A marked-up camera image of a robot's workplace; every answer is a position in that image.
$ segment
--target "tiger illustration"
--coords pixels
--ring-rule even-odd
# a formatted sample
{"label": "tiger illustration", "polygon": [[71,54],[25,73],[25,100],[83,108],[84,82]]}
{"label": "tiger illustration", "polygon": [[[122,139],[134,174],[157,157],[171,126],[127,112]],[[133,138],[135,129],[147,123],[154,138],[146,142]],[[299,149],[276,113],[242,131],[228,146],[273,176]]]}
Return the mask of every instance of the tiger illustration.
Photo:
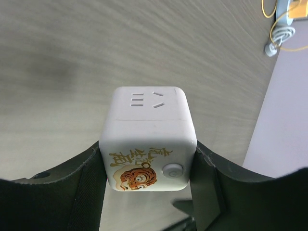
{"label": "tiger illustration", "polygon": [[156,173],[151,168],[151,165],[147,162],[139,166],[133,166],[131,169],[127,169],[128,166],[123,167],[124,169],[120,177],[117,177],[116,173],[114,174],[114,179],[117,181],[117,188],[121,191],[131,191],[145,189],[148,186],[157,182]]}

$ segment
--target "charging cable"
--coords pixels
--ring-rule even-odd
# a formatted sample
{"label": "charging cable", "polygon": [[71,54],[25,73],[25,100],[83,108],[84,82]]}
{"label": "charging cable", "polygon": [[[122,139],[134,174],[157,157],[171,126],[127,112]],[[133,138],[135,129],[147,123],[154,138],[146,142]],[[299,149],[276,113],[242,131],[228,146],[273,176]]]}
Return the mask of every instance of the charging cable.
{"label": "charging cable", "polygon": [[[263,15],[266,18],[271,18],[273,17],[273,15],[275,14],[276,10],[277,10],[277,1],[276,0],[276,4],[275,4],[275,8],[273,10],[273,12],[271,14],[266,14],[265,10],[264,10],[264,0],[261,0],[261,8],[262,8],[262,12]],[[269,32],[269,38],[271,40],[271,43],[269,43],[268,45],[265,46],[265,53],[271,57],[273,55],[275,55],[278,51],[278,48],[280,48],[280,50],[282,51],[302,51],[305,49],[308,49],[308,46],[305,47],[301,47],[301,48],[297,48],[297,49],[287,49],[287,48],[283,48],[281,47],[281,45],[286,42],[288,39],[290,39],[294,33],[295,33],[295,29],[292,26],[276,26],[277,23],[279,22],[280,19],[282,19],[286,14],[288,14],[290,11],[294,10],[296,7],[298,7],[301,4],[302,0],[298,0],[298,3],[292,7],[291,9],[288,9],[285,13],[283,13],[273,24],[273,26],[270,29]]]}

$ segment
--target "socket holes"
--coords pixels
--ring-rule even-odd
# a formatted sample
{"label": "socket holes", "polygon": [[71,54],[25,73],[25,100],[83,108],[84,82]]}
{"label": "socket holes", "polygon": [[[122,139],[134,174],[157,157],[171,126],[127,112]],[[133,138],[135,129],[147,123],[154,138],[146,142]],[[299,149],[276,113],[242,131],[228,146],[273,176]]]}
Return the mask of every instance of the socket holes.
{"label": "socket holes", "polygon": [[159,104],[154,105],[153,108],[161,107],[161,106],[164,106],[164,105],[165,105],[164,103],[159,103]]}
{"label": "socket holes", "polygon": [[152,94],[154,94],[154,95],[158,95],[158,96],[164,96],[164,94],[157,93],[157,92],[152,92]]}

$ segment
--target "white cable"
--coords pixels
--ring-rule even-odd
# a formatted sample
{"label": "white cable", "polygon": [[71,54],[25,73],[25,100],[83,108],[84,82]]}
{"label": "white cable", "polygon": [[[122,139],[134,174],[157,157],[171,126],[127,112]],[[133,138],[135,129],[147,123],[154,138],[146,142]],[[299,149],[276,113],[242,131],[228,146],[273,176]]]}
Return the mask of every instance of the white cable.
{"label": "white cable", "polygon": [[271,42],[267,44],[264,48],[265,53],[272,57],[277,53],[278,47],[280,47],[284,42],[289,40],[295,34],[295,28],[292,26],[276,26],[273,29],[272,37],[273,41],[278,45],[277,47]]}

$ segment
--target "power socket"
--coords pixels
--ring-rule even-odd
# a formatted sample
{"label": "power socket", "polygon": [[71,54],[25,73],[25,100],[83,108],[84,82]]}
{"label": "power socket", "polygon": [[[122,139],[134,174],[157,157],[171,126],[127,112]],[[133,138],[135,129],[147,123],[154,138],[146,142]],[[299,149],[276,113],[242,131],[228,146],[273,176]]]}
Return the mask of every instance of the power socket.
{"label": "power socket", "polygon": [[177,87],[116,89],[99,146],[115,190],[185,188],[197,146],[185,93]]}

